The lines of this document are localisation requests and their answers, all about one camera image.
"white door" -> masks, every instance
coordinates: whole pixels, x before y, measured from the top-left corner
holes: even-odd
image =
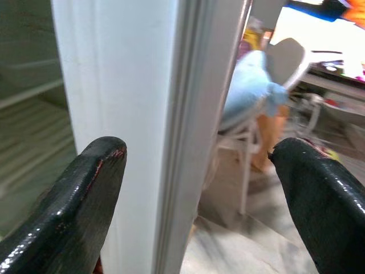
[[[179,273],[251,0],[52,0],[78,152],[127,168],[105,274]]]

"white chair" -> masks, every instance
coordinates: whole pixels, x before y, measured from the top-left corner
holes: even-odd
[[[267,54],[267,71],[273,82],[281,84],[287,91],[293,88],[306,72],[309,59],[305,49],[294,39],[285,39],[275,46],[270,46]],[[225,148],[236,150],[242,165],[242,192],[239,213],[246,211],[246,200],[250,179],[251,156],[259,151],[261,137],[256,124],[256,117],[263,112],[266,99],[256,103],[242,120],[234,127],[219,132],[212,152],[212,159],[205,179],[205,188],[213,180],[218,167],[218,150]]]

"floor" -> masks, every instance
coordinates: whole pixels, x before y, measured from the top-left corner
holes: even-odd
[[[336,126],[326,123],[326,128],[322,122],[310,138],[316,143],[325,140],[339,152],[344,166],[365,182],[365,158]],[[244,216],[237,211],[241,176],[236,152],[221,150],[216,177],[201,195],[181,274],[318,273],[291,219],[275,170],[266,175],[251,172]]]

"television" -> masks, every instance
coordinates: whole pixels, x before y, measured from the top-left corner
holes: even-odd
[[[311,70],[365,84],[364,0],[290,0],[270,44],[290,37],[310,53]]]

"marble floor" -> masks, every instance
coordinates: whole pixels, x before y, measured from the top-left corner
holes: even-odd
[[[331,144],[344,166],[365,182],[363,154],[336,128],[326,130],[320,121],[310,138]],[[291,219],[275,170],[251,172],[243,216],[238,213],[241,178],[237,153],[220,150],[216,177],[201,195],[181,274],[318,273]]]

